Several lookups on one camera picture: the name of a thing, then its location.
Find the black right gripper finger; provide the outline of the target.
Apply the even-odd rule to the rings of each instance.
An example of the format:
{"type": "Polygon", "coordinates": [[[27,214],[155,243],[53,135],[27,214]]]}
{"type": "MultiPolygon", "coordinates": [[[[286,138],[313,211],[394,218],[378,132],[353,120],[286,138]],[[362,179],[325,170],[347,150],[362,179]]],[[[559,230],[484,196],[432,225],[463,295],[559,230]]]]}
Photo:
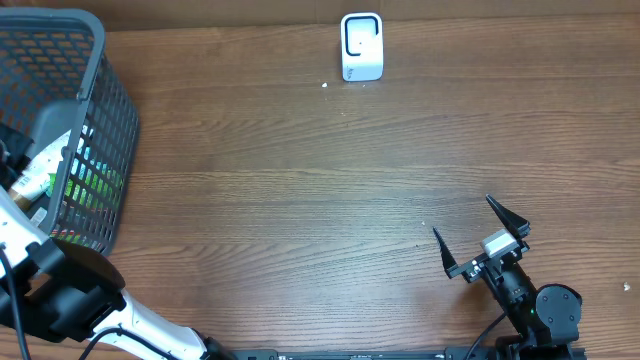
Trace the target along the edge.
{"type": "Polygon", "coordinates": [[[440,232],[438,231],[438,229],[436,227],[433,227],[432,231],[434,233],[434,236],[435,236],[436,241],[437,241],[438,246],[439,246],[440,255],[441,255],[443,269],[445,271],[445,274],[447,275],[448,278],[453,278],[453,277],[455,277],[454,272],[458,268],[458,264],[457,264],[455,258],[453,257],[452,253],[450,252],[448,246],[446,245],[446,243],[445,243],[444,239],[442,238],[442,236],[441,236],[440,232]]]}
{"type": "Polygon", "coordinates": [[[504,225],[504,228],[508,230],[515,239],[523,239],[529,235],[530,222],[528,220],[501,205],[490,194],[487,194],[485,198],[496,216],[504,225]]]}

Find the green haribo candy bag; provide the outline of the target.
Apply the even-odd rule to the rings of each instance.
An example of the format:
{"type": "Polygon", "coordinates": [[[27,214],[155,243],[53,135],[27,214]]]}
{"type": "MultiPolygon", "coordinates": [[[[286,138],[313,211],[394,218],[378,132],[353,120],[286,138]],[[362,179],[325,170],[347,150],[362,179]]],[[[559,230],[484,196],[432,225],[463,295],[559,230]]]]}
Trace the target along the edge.
{"type": "Polygon", "coordinates": [[[122,178],[105,164],[81,166],[67,180],[52,238],[106,252],[114,242],[122,178]]]}

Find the white tube with gold cap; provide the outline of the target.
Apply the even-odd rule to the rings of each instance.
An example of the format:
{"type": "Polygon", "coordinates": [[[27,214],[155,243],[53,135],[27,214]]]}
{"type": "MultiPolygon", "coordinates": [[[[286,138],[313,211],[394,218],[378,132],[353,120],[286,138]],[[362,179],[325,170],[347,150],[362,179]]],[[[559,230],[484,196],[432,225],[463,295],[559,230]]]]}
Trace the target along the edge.
{"type": "Polygon", "coordinates": [[[21,210],[27,211],[49,188],[50,175],[57,172],[63,160],[62,149],[68,145],[70,134],[68,130],[39,152],[11,186],[9,195],[21,210]]]}

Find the teal packet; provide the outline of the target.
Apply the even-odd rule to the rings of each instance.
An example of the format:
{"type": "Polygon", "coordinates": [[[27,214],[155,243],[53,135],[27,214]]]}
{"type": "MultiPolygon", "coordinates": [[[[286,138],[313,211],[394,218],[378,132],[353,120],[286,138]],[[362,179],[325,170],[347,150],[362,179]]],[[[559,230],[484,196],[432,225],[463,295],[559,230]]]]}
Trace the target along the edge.
{"type": "Polygon", "coordinates": [[[108,175],[109,166],[101,161],[94,141],[95,130],[84,125],[76,149],[77,158],[72,161],[71,174],[83,181],[92,179],[95,174],[108,175]]]}

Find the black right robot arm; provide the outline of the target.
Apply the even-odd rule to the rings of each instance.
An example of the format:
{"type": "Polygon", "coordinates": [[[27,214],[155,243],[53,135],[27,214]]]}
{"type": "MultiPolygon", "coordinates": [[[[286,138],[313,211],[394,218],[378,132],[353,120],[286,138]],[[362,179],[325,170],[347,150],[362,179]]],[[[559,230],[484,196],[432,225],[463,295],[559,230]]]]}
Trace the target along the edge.
{"type": "Polygon", "coordinates": [[[439,230],[433,230],[447,277],[461,276],[468,283],[483,280],[502,309],[464,357],[584,359],[585,350],[572,348],[579,339],[581,295],[562,284],[535,287],[519,265],[529,250],[525,237],[530,233],[530,222],[491,195],[486,200],[503,228],[482,241],[482,253],[473,259],[457,263],[439,230]]]}

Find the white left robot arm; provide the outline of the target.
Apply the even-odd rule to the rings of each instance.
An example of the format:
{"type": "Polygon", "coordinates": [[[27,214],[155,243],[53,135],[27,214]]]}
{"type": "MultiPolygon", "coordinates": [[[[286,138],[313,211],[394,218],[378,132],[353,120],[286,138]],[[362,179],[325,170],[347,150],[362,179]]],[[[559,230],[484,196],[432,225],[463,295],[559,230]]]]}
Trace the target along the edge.
{"type": "Polygon", "coordinates": [[[104,343],[141,359],[230,359],[216,340],[149,310],[125,289],[100,253],[51,238],[7,193],[32,141],[1,128],[1,322],[15,330],[23,358],[29,335],[58,343],[104,343]]]}

